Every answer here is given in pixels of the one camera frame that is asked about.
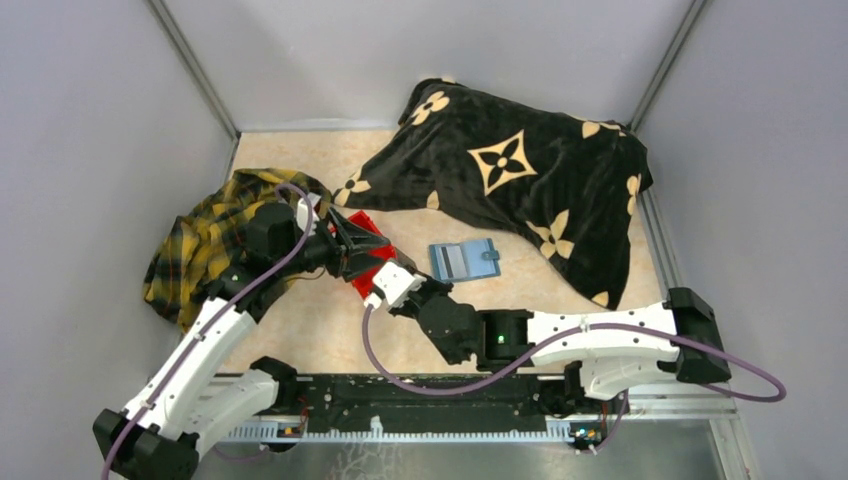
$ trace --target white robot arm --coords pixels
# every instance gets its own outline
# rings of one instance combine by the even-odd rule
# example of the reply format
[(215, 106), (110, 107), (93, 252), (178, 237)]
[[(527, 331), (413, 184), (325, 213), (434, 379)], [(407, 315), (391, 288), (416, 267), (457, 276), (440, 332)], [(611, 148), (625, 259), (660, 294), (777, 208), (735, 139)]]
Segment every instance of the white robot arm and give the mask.
[[(200, 397), (233, 348), (283, 294), (282, 279), (318, 267), (349, 281), (382, 265), (366, 305), (385, 304), (390, 313), (415, 319), (450, 364), (467, 361), (475, 354), (478, 370), (499, 370), (558, 331), (579, 327), (583, 333), (540, 349), (522, 366), (576, 364), (581, 395), (599, 401), (610, 400), (630, 387), (660, 380), (712, 383), (730, 377), (726, 363), (716, 363), (714, 358), (668, 340), (590, 329), (603, 322), (646, 326), (687, 335), (720, 349), (721, 340), (710, 318), (712, 310), (691, 290), (675, 289), (668, 302), (622, 312), (569, 315), (528, 310), (477, 311), (454, 302), (448, 296), (451, 285), (434, 280), (411, 265), (394, 260), (383, 263), (369, 257), (368, 251), (385, 245), (387, 240), (346, 223), (332, 209), (329, 218), (334, 231), (326, 222), (318, 223), (317, 228), (306, 233), (309, 238), (302, 251), (279, 271), (275, 280), (229, 307), (208, 328), (208, 322), (228, 304), (227, 299), (263, 273), (263, 265), (275, 262), (280, 253), (291, 249), (296, 238), (304, 235), (303, 215), (295, 214), (285, 204), (263, 211), (265, 208), (257, 211), (251, 221), (255, 228), (248, 231), (248, 241), (255, 240), (250, 261), (232, 265), (210, 286), (210, 299), (197, 321), (138, 395), (120, 412), (103, 410), (95, 421), (94, 433), (104, 458), (117, 449), (110, 465), (113, 471), (128, 478), (190, 478), (199, 459), (245, 420), (257, 412), (296, 404), (303, 394), (299, 390), (304, 388), (299, 381), (303, 377), (298, 377), (294, 368), (268, 357), (255, 362), (238, 381), (213, 398), (201, 402)], [(298, 228), (287, 230), (278, 228), (280, 225)], [(156, 398), (152, 405), (147, 404), (149, 398)], [(137, 423), (130, 428), (132, 421)], [(126, 437), (118, 440), (125, 431), (129, 431)]]

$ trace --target gray wall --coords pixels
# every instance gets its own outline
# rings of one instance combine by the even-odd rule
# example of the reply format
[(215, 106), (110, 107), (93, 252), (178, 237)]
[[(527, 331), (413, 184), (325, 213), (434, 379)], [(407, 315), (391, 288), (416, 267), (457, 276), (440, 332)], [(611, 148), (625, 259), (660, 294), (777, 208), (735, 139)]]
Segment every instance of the gray wall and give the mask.
[(458, 81), (629, 121), (690, 0), (168, 0), (243, 130), (391, 127)]
[(843, 0), (715, 2), (643, 132), (685, 282), (789, 388), (739, 402), (766, 479), (848, 478), (846, 25)]
[(176, 328), (141, 300), (229, 140), (144, 2), (0, 2), (0, 477), (95, 478)]

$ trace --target black blanket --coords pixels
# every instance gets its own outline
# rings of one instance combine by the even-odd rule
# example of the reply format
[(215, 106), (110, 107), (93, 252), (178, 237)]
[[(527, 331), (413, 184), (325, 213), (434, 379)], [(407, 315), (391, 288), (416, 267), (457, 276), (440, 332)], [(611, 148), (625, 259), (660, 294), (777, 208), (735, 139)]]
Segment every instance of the black blanket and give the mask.
[(415, 87), (399, 123), (391, 142), (335, 192), (335, 203), (435, 208), (517, 233), (580, 294), (618, 306), (636, 195), (652, 183), (646, 148), (622, 125), (440, 79)]

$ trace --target plaid cloth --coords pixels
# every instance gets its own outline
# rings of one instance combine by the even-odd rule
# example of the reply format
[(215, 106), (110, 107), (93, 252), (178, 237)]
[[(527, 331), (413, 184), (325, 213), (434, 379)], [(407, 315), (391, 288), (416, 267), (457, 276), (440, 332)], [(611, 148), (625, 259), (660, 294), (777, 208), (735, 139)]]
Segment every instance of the plaid cloth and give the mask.
[[(274, 187), (292, 183), (321, 196), (318, 217), (330, 207), (330, 191), (295, 170), (241, 169), (216, 193), (174, 221), (144, 276), (144, 301), (160, 316), (188, 331), (207, 298), (205, 285), (218, 278), (242, 254), (245, 225), (256, 209), (277, 201)], [(296, 194), (283, 190), (296, 208)], [(294, 280), (285, 280), (286, 289)]]

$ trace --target blue wallet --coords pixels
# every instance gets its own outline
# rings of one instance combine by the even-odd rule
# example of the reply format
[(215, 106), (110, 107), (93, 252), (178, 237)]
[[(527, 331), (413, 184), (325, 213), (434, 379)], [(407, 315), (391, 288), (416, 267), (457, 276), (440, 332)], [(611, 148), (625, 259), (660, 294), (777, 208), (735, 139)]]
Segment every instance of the blue wallet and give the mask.
[(433, 278), (443, 282), (464, 282), (477, 278), (497, 277), (501, 274), (491, 238), (462, 243), (430, 245), (430, 263)]

